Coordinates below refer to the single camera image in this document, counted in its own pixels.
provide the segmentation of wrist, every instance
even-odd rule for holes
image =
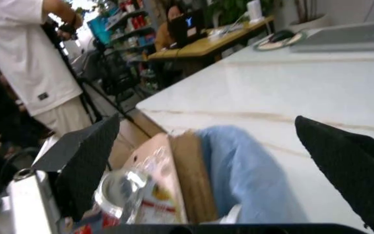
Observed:
[[[73,16],[73,19],[72,19],[72,23],[71,23],[71,26],[73,26],[73,28],[77,29],[78,27],[76,27],[76,23],[77,23],[77,13],[74,12],[74,16]]]

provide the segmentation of white table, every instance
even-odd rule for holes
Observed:
[[[374,137],[374,52],[292,54],[247,47],[138,103],[168,133],[232,124],[285,170],[311,222],[363,222],[300,143],[298,115]]]

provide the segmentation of laptop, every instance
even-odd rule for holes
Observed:
[[[374,23],[325,28],[291,46],[292,52],[374,51]]]
[[[173,19],[168,23],[168,31],[174,37],[177,48],[207,37],[203,11],[188,12]]]

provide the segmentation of man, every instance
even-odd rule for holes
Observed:
[[[81,89],[40,26],[49,13],[82,25],[62,0],[0,0],[0,70],[30,115],[61,137],[90,120]]]

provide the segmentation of gray laptop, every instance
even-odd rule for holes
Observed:
[[[374,51],[374,24],[326,28],[291,46],[291,51]]]

